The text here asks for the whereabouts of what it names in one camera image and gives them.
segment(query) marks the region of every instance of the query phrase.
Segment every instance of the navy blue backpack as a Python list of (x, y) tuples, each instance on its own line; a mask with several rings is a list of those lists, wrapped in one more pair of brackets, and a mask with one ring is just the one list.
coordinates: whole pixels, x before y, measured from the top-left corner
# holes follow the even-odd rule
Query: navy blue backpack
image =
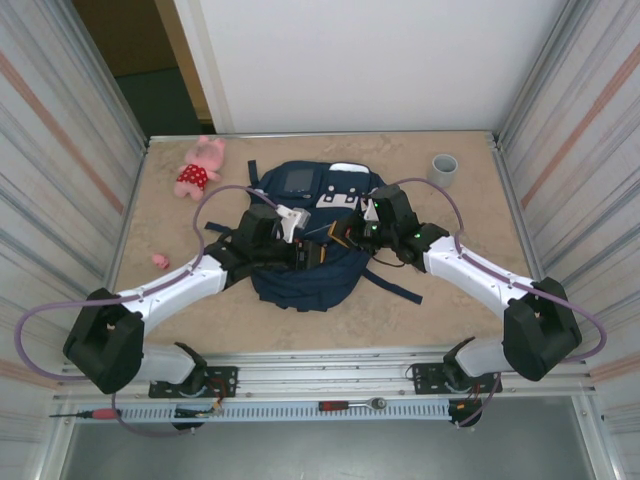
[[(326, 312), (349, 296), (364, 276), (410, 301), (422, 302), (419, 295), (367, 270), (371, 259), (368, 253), (344, 248), (328, 236), (329, 227), (335, 220), (364, 207), (364, 194), (385, 185), (378, 174), (353, 163), (296, 160), (270, 170), (258, 180), (256, 163), (252, 160), (249, 177), (251, 187), (264, 192), (276, 204), (304, 208), (311, 214), (304, 230), (296, 230), (296, 238), (326, 245), (324, 263), (310, 270), (256, 270), (251, 281), (260, 300), (281, 308), (296, 308), (300, 312)], [(251, 203), (263, 201), (251, 195)], [(206, 228), (220, 231), (224, 227), (209, 223)]]

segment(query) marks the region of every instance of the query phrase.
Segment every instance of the small pink toy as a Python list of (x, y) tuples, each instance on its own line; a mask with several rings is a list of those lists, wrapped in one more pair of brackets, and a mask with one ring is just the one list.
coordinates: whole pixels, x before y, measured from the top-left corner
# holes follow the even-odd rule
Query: small pink toy
[(173, 193), (178, 197), (191, 195), (198, 201), (204, 195), (207, 181), (219, 182), (222, 177), (216, 173), (224, 161), (225, 141), (222, 138), (209, 140), (201, 135), (198, 142), (189, 149), (184, 157), (187, 165), (180, 167), (180, 175), (176, 179)]
[(169, 257), (166, 255), (162, 255), (161, 253), (154, 253), (151, 256), (151, 260), (156, 264), (157, 267), (166, 270), (169, 268)]

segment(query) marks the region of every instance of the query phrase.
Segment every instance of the gray cup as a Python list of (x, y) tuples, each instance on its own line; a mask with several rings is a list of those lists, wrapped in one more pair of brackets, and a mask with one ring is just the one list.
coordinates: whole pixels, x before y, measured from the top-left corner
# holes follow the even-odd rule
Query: gray cup
[(439, 187), (447, 188), (453, 183), (457, 171), (458, 161), (451, 155), (441, 153), (433, 157), (427, 178)]

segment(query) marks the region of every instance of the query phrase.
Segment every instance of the red polka dot dress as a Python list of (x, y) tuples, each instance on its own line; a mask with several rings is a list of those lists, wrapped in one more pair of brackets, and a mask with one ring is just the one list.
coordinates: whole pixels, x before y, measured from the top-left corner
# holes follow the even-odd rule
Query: red polka dot dress
[(177, 181), (193, 183), (194, 185), (197, 185), (200, 190), (204, 190), (207, 180), (209, 180), (207, 177), (207, 171), (198, 165), (190, 163), (180, 174)]

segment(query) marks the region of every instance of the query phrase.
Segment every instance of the beige countertop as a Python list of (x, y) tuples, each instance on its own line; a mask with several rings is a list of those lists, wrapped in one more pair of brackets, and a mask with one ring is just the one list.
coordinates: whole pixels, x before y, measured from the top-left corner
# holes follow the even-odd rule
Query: beige countertop
[[(151, 255), (169, 256), (171, 267), (196, 252), (191, 230), (196, 203), (173, 195), (173, 183), (192, 142), (157, 142), (147, 156), (140, 191), (124, 250), (117, 289), (132, 288), (166, 273)], [(260, 174), (287, 160), (352, 161), (368, 165), (390, 183), (426, 176), (438, 153), (455, 156), (460, 168), (448, 189), (460, 207), (466, 235), (462, 242), (478, 254), (517, 274), (528, 275), (526, 262), (482, 132), (430, 132), (284, 138), (233, 138), (218, 185), (247, 185), (247, 161), (257, 160)], [(215, 188), (210, 182), (207, 191)], [(454, 232), (455, 215), (438, 192), (423, 184), (403, 185), (420, 221)], [(247, 194), (222, 192), (205, 206), (200, 225), (214, 221), (235, 227), (247, 208)], [(205, 231), (205, 241), (217, 234)], [(394, 262), (390, 252), (379, 258)], [(150, 335), (155, 343), (185, 342), (196, 351), (252, 352), (356, 347), (455, 344), (476, 335), (501, 334), (502, 320), (447, 282), (412, 267), (369, 268), (384, 279), (423, 295), (421, 306), (361, 279), (353, 293), (326, 313), (298, 313), (261, 302), (249, 280), (205, 298), (166, 320)]]

